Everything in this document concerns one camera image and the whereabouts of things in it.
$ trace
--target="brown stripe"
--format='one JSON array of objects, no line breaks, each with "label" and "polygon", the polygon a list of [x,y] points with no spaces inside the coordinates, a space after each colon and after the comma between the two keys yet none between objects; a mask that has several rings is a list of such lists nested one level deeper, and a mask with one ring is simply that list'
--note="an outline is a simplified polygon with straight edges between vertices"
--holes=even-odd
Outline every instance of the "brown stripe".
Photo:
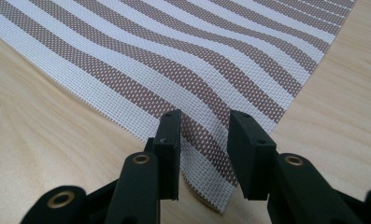
[{"label": "brown stripe", "polygon": [[330,45],[326,42],[324,42],[321,39],[318,39],[314,35],[310,35],[307,33],[304,33],[302,31],[298,31],[296,29],[293,29],[292,27],[283,25],[277,21],[271,20],[258,12],[252,11],[246,7],[243,7],[239,5],[238,3],[226,1],[226,0],[210,0],[211,2],[221,6],[225,7],[226,9],[234,12],[235,14],[242,16],[250,21],[254,21],[258,24],[261,24],[262,26],[271,28],[273,30],[280,31],[282,33],[296,36],[300,39],[305,40],[307,43],[313,45],[315,48],[321,50],[322,52],[325,52],[328,50]]},{"label": "brown stripe", "polygon": [[[96,1],[77,0],[77,2],[88,8],[89,10],[93,11],[97,15],[101,16],[102,18],[106,19],[107,21],[112,22],[113,24],[133,35],[137,35],[142,38],[155,41],[175,49],[180,49],[182,51],[189,52],[193,55],[198,56],[199,58],[210,63],[215,69],[217,69],[236,89],[238,89],[253,105],[255,105],[255,107],[257,107],[261,112],[263,112],[274,122],[278,122],[283,115],[284,109],[281,106],[279,106],[268,95],[261,91],[261,89],[257,85],[255,85],[255,83],[253,83],[252,80],[250,80],[237,66],[235,66],[227,58],[223,57],[219,53],[198,47],[190,43],[178,41],[176,39],[169,38],[163,35],[158,35],[132,21],[129,21],[119,13],[113,11],[108,7],[105,7],[104,5]],[[219,39],[222,42],[221,36],[211,36],[214,37],[214,39]],[[254,57],[256,58],[256,60],[259,60],[258,63],[266,63],[264,66],[267,67],[268,71],[270,71],[271,68],[269,66],[273,66],[271,65],[271,61],[273,61],[272,59],[270,59],[269,57],[266,58],[265,55],[260,55],[256,52],[253,52],[252,49],[248,48],[248,45],[246,44],[241,47],[243,47],[243,51],[248,49],[250,53],[254,53]],[[293,82],[291,79],[288,80],[284,76],[280,77],[280,75],[281,73],[278,70],[275,74],[275,79],[278,80],[278,83],[283,85],[286,84],[287,87],[290,86],[288,89],[293,94],[299,92],[301,86],[298,82],[296,82],[296,80],[295,82]]]},{"label": "brown stripe", "polygon": [[284,7],[289,6],[289,7],[296,8],[296,9],[302,11],[302,12],[305,12],[308,15],[320,18],[324,21],[329,21],[329,22],[331,22],[333,24],[336,24],[336,25],[341,25],[343,20],[345,20],[345,18],[343,18],[343,17],[331,14],[329,12],[326,12],[326,11],[321,10],[319,8],[316,8],[316,7],[311,7],[310,5],[305,4],[303,2],[300,2],[300,1],[280,0],[279,2],[281,4],[283,4]]},{"label": "brown stripe", "polygon": [[217,116],[222,125],[226,128],[229,127],[227,118],[227,111],[230,111],[229,106],[191,69],[156,53],[111,38],[51,1],[31,0],[31,2],[92,42],[133,58],[170,78],[201,99]]},{"label": "brown stripe", "polygon": [[313,26],[319,30],[323,30],[325,32],[328,32],[332,35],[335,35],[339,31],[339,27],[335,26],[333,24],[330,24],[328,22],[317,20],[313,17],[310,17],[304,13],[301,13],[293,8],[285,7],[282,4],[273,1],[273,0],[254,0],[254,2],[257,2],[263,6],[270,7],[273,10],[286,15],[290,18],[293,18],[294,20],[300,21],[302,23],[305,23],[309,26]]},{"label": "brown stripe", "polygon": [[328,0],[328,2],[340,5],[342,7],[347,7],[347,8],[353,8],[354,4],[356,4],[355,1],[352,2],[350,0]]},{"label": "brown stripe", "polygon": [[[152,91],[149,91],[148,89],[139,85],[117,69],[78,49],[73,48],[57,35],[46,30],[44,27],[5,1],[0,1],[0,14],[19,26],[24,32],[31,35],[45,47],[73,63],[75,66],[78,66],[80,69],[84,70],[96,79],[100,80],[112,90],[116,91],[138,107],[144,109],[155,118],[158,119],[166,111],[175,109],[175,107],[173,107],[167,101]],[[217,142],[210,134],[208,134],[208,131],[206,131],[203,126],[189,118],[187,115],[184,115],[184,119],[188,120],[192,125],[195,125],[198,132],[204,134],[204,136],[199,136],[197,132],[190,132],[189,134],[189,137],[191,138],[187,140],[193,146],[195,146],[197,150],[201,151],[202,154],[204,152],[202,150],[202,146],[195,144],[199,143],[201,138],[206,138],[209,141],[203,142],[204,145],[215,148],[217,151],[220,150]],[[225,157],[219,157],[218,159],[220,161],[228,160]],[[233,179],[233,172],[228,173],[228,169],[226,168],[222,170],[222,167],[217,167],[217,170],[222,177],[228,180],[228,182],[234,184],[233,181],[230,181]]]},{"label": "brown stripe", "polygon": [[208,21],[209,23],[220,26],[223,29],[230,30],[243,35],[252,36],[261,39],[273,46],[276,46],[278,49],[281,49],[287,55],[293,58],[297,63],[301,64],[309,73],[312,73],[317,66],[317,63],[313,59],[311,59],[307,54],[305,54],[302,50],[293,46],[292,44],[283,41],[280,38],[249,30],[247,28],[234,24],[230,21],[224,20],[223,18],[186,1],[180,0],[166,0],[166,1],[200,18],[201,20]]},{"label": "brown stripe", "polygon": [[307,1],[304,0],[304,3],[311,4],[312,6],[322,8],[326,11],[330,11],[332,13],[335,13],[336,15],[346,17],[351,9],[347,9],[344,7],[339,7],[338,5],[334,5],[330,2],[325,2],[325,1]]}]

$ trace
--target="light wood surface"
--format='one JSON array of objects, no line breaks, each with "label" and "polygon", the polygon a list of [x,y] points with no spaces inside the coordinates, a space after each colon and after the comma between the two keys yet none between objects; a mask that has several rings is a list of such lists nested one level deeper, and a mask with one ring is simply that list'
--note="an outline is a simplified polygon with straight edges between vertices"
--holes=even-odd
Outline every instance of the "light wood surface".
[{"label": "light wood surface", "polygon": [[[371,0],[359,0],[306,86],[271,134],[279,152],[308,158],[336,189],[371,189]],[[144,144],[68,94],[0,40],[0,223],[17,223],[45,192],[92,192],[117,178]],[[240,188],[224,215],[181,179],[162,223],[270,223]]]}]

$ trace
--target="woven screen fabric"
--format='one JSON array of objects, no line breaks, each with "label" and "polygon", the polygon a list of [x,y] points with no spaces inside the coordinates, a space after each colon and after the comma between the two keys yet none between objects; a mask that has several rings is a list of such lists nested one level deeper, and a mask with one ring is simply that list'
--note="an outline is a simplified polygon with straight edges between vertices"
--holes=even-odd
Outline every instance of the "woven screen fabric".
[{"label": "woven screen fabric", "polygon": [[270,133],[351,0],[0,0],[0,37],[142,141],[183,112],[181,171],[223,212],[237,185],[231,109]]}]

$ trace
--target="fabric sample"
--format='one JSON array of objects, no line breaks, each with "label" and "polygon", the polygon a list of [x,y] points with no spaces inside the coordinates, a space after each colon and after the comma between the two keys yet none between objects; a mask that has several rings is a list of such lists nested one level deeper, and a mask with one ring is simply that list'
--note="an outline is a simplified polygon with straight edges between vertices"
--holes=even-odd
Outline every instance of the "fabric sample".
[{"label": "fabric sample", "polygon": [[270,133],[351,0],[7,0],[0,37],[142,141],[181,109],[181,171],[223,212],[237,185],[230,109]]}]

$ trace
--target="wood grain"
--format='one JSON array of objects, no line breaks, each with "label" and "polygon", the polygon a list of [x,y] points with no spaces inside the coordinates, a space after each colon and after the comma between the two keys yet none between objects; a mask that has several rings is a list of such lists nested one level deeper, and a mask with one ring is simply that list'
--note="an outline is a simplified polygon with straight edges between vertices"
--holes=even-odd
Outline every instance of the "wood grain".
[{"label": "wood grain", "polygon": [[[272,132],[358,199],[371,189],[371,0],[359,0],[323,61]],[[46,191],[91,192],[144,144],[49,80],[0,40],[0,223],[20,222]],[[269,223],[265,202],[236,189],[224,215],[193,197],[162,203],[162,223]]]}]

